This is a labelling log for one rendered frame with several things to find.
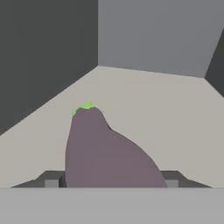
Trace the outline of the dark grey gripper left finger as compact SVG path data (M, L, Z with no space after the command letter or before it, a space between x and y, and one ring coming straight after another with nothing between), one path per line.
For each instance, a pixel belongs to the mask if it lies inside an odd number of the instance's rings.
M66 179L64 171L44 171L37 178L29 180L19 185L14 185L14 188L28 187L66 187Z

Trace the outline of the grey freezer interior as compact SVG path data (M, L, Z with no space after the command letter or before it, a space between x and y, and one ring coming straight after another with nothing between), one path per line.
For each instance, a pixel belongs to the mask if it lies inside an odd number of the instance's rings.
M224 0L0 0L0 187L65 166L92 102L159 168L224 187Z

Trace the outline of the purple eggplant with green stem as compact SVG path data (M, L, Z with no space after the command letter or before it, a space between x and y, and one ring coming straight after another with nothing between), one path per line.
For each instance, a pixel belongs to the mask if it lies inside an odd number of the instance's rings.
M112 130L96 107L78 108L66 144L69 187L165 187L153 159Z

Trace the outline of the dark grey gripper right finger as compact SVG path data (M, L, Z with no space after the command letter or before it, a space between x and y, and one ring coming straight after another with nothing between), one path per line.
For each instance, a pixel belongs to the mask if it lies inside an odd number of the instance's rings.
M204 184L201 184L200 182L186 178L179 171L162 171L162 174L164 176L167 187L169 188L175 188L175 187L209 188L209 185L204 185Z

